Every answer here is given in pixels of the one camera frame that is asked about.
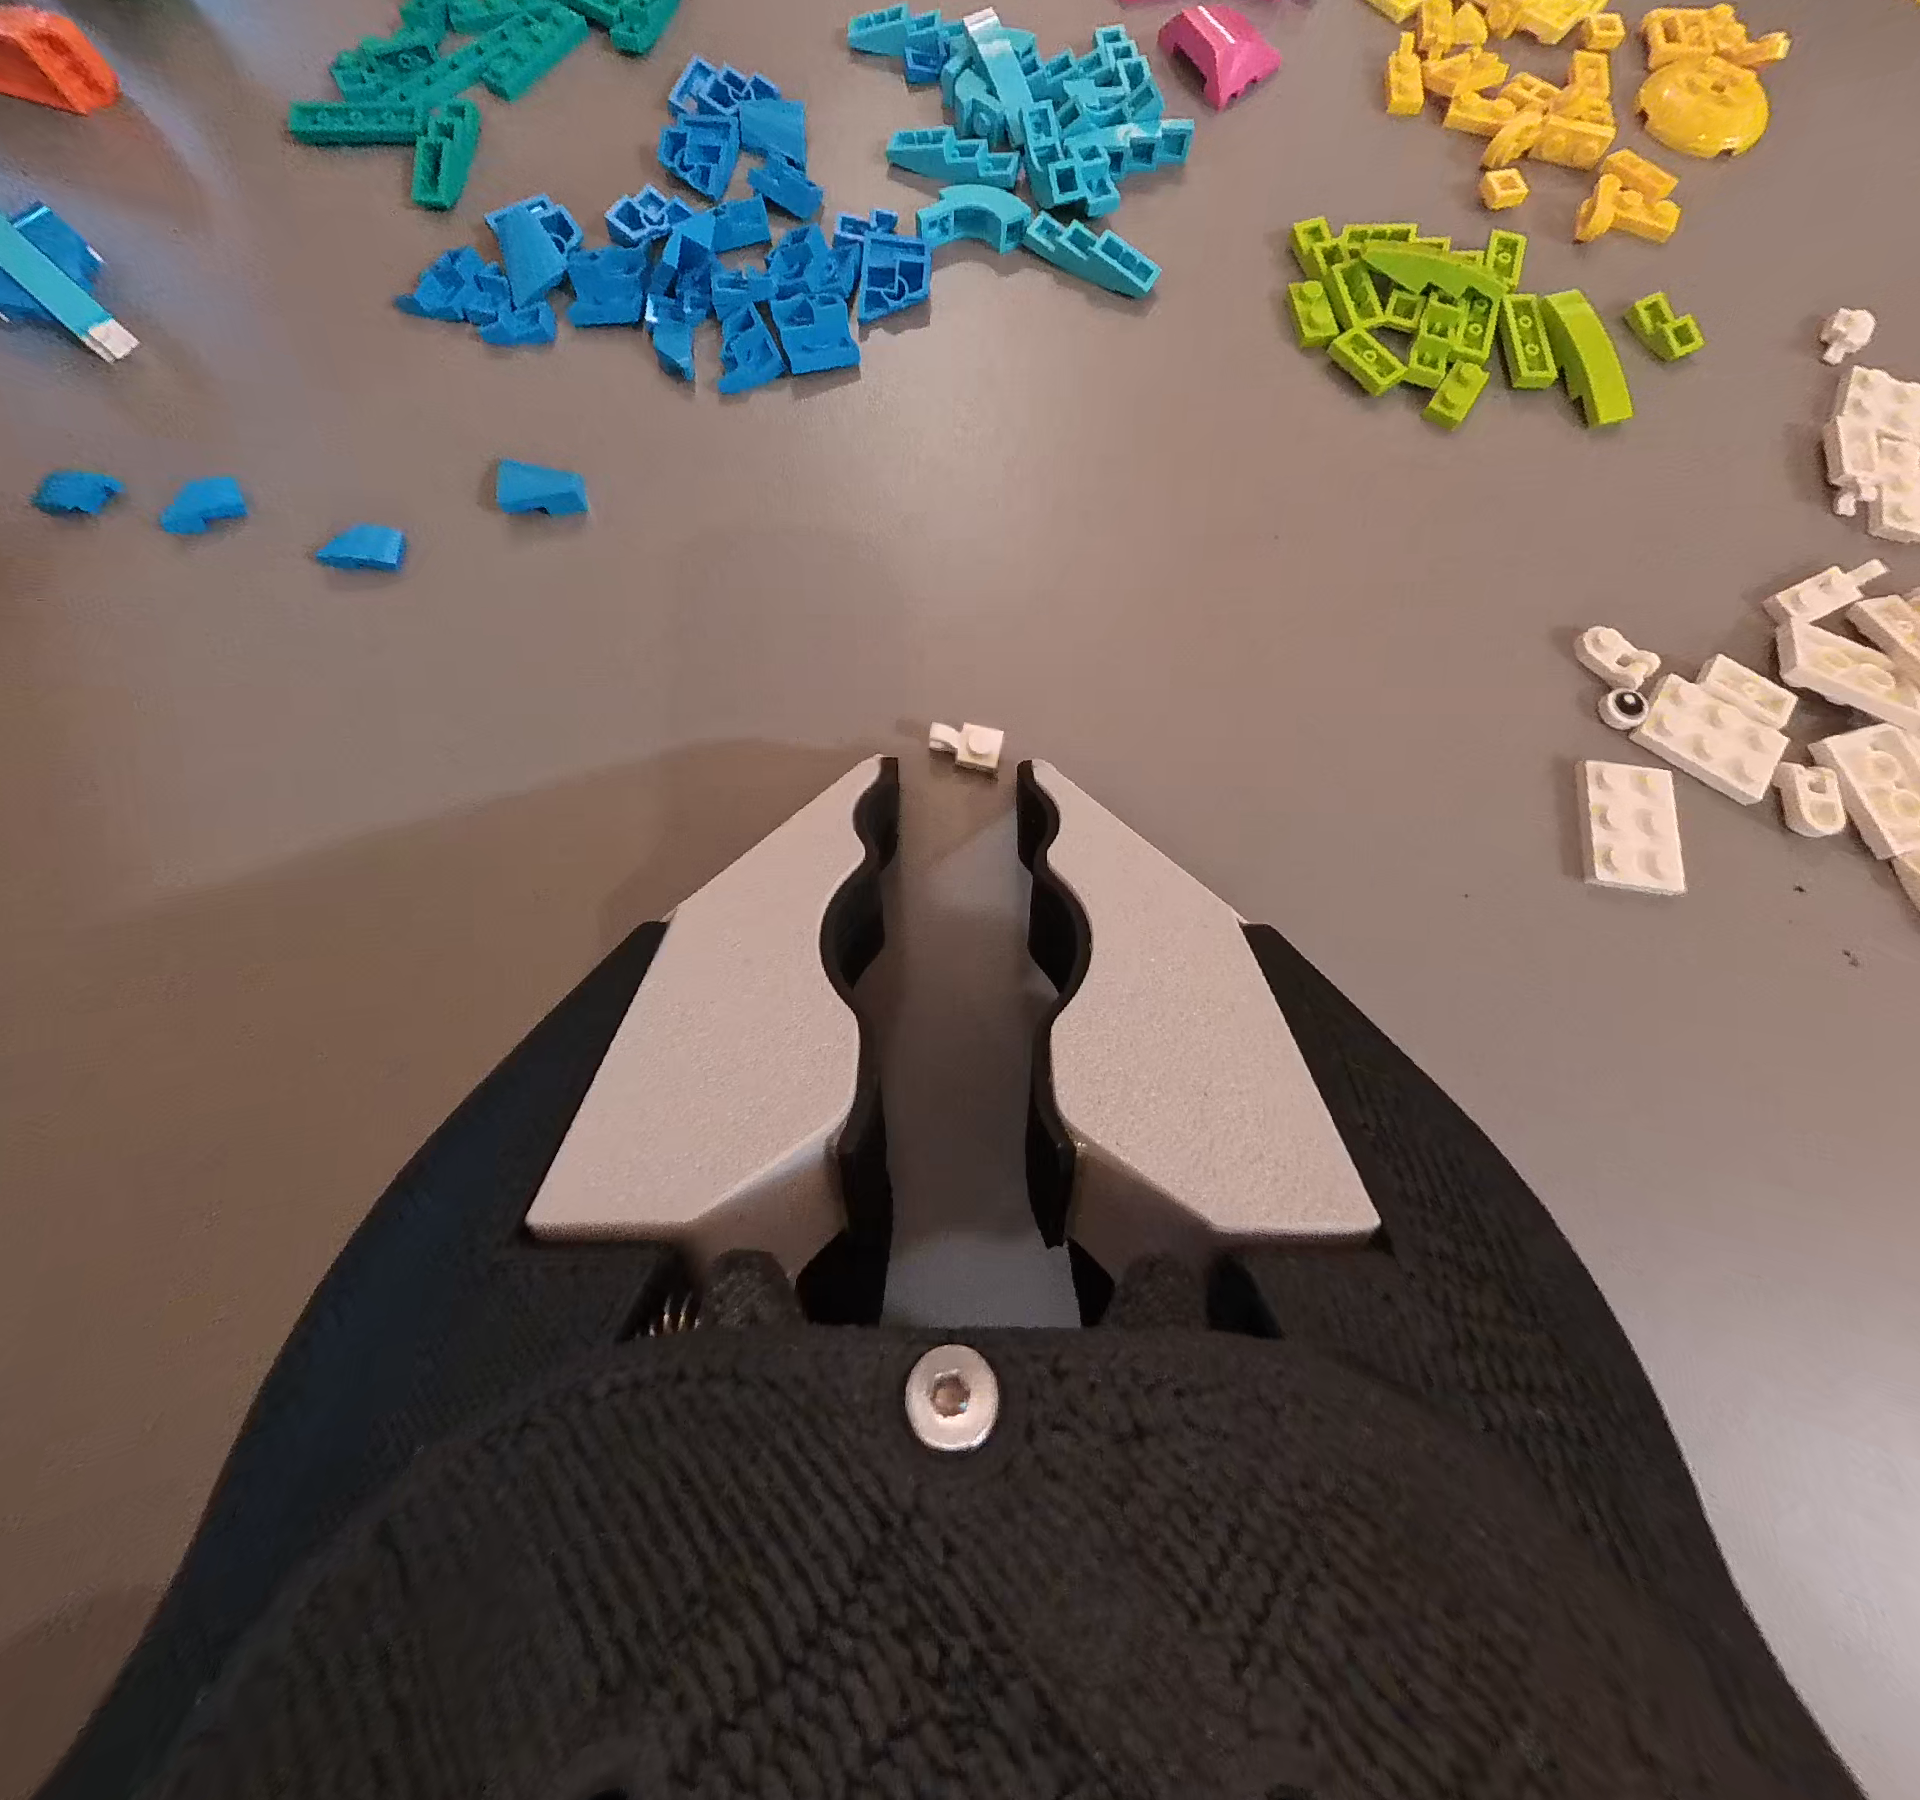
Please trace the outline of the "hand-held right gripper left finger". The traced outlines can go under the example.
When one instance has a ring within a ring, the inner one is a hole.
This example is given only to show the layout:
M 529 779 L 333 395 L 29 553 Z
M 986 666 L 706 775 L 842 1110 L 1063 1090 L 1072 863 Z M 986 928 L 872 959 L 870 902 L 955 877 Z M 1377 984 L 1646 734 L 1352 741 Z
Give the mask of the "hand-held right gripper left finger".
M 528 1213 L 549 1244 L 662 1242 L 795 1276 L 851 1229 L 861 1021 L 828 926 L 898 833 L 869 756 L 666 918 Z

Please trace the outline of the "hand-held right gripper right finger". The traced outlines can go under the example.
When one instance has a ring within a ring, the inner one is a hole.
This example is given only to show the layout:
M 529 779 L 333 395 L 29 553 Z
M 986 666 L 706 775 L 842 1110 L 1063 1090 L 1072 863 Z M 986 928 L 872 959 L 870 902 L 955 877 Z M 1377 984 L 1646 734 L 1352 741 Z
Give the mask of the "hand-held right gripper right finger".
M 1370 1244 L 1380 1213 L 1243 915 L 1040 759 L 1017 852 L 1051 989 L 1024 1138 L 1043 1244 L 1097 1269 Z

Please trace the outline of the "blue lego assembly white tip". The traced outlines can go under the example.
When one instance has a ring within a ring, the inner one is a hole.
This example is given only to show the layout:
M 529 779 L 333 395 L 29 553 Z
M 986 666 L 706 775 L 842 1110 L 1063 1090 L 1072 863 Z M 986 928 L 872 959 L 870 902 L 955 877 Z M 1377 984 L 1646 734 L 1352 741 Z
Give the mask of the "blue lego assembly white tip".
M 1 324 L 61 326 L 107 365 L 137 352 L 134 336 L 93 297 L 98 251 L 46 204 L 1 216 Z

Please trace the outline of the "pile of white bricks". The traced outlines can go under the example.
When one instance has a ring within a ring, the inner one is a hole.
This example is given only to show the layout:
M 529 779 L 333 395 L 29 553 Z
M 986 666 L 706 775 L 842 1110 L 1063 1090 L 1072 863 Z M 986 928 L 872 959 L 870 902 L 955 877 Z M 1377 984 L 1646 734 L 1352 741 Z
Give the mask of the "pile of white bricks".
M 1677 781 L 1693 779 L 1739 806 L 1773 804 L 1809 843 L 1860 843 L 1917 904 L 1917 600 L 1888 579 L 1863 560 L 1761 597 L 1771 670 L 1711 655 L 1690 675 L 1614 628 L 1572 636 L 1600 694 L 1649 700 L 1643 728 L 1619 731 L 1649 763 L 1575 768 L 1587 883 L 1684 895 Z

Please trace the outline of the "pile of lime bricks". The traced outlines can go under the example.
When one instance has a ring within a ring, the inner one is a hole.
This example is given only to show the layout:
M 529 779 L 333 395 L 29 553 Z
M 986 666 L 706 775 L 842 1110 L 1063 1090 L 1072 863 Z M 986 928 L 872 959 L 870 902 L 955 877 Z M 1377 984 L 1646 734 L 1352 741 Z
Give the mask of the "pile of lime bricks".
M 1700 322 L 1662 294 L 1605 310 L 1577 288 L 1533 288 L 1514 228 L 1466 246 L 1414 222 L 1306 216 L 1285 228 L 1285 253 L 1296 348 L 1362 397 L 1414 395 L 1446 430 L 1498 384 L 1565 395 L 1584 426 L 1616 429 L 1635 416 L 1629 348 L 1658 365 L 1705 348 Z

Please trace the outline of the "pile of blue bricks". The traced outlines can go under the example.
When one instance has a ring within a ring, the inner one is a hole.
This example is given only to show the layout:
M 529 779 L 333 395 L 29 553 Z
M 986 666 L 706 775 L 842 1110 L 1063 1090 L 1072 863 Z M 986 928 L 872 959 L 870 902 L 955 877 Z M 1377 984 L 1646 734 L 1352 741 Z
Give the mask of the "pile of blue bricks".
M 599 227 L 534 194 L 483 216 L 394 297 L 416 320 L 492 348 L 549 348 L 563 326 L 634 330 L 694 384 L 719 342 L 719 393 L 854 373 L 863 333 L 930 297 L 930 241 L 898 214 L 827 214 L 808 175 L 806 109 L 729 63 L 691 56 L 666 91 L 665 185 L 614 198 Z

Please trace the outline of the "pile of turquoise bricks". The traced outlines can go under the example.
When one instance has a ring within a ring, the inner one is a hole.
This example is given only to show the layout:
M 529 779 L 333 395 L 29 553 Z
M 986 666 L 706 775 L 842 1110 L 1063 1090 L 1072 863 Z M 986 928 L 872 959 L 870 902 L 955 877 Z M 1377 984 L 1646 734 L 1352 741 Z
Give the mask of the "pile of turquoise bricks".
M 851 16 L 847 45 L 939 91 L 945 121 L 884 145 L 892 168 L 933 183 L 909 232 L 927 251 L 1024 251 L 1109 297 L 1151 297 L 1160 267 L 1111 219 L 1125 183 L 1187 164 L 1195 125 L 1168 113 L 1125 27 L 1043 56 L 992 8 L 949 19 L 898 2 Z

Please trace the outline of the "pile of green bricks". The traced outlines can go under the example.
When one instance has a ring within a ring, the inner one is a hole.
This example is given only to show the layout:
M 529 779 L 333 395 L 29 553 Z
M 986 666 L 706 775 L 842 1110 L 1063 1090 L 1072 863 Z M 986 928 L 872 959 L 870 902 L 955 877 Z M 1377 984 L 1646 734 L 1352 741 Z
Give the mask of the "pile of green bricks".
M 399 0 L 393 32 L 345 48 L 333 98 L 295 102 L 292 141 L 328 153 L 408 151 L 412 204 L 461 204 L 483 132 L 481 102 L 510 105 L 589 37 L 641 58 L 684 0 Z

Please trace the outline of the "pile of yellow bricks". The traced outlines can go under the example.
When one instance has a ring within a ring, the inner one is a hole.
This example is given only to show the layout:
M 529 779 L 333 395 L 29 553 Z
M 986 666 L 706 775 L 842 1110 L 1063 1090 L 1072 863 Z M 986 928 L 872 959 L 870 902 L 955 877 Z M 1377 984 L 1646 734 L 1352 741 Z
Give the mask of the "pile of yellow bricks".
M 1768 79 L 1793 48 L 1726 0 L 1359 2 L 1393 32 L 1384 113 L 1468 147 L 1486 214 L 1516 216 L 1537 181 L 1565 185 L 1577 246 L 1670 244 L 1683 175 L 1761 141 Z

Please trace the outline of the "orange curved brick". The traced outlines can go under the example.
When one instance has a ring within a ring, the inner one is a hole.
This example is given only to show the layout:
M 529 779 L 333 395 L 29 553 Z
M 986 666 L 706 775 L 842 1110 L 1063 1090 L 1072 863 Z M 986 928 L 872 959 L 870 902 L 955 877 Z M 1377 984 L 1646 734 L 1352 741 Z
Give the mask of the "orange curved brick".
M 92 116 L 120 101 L 120 81 L 83 30 L 64 14 L 1 8 L 1 97 Z

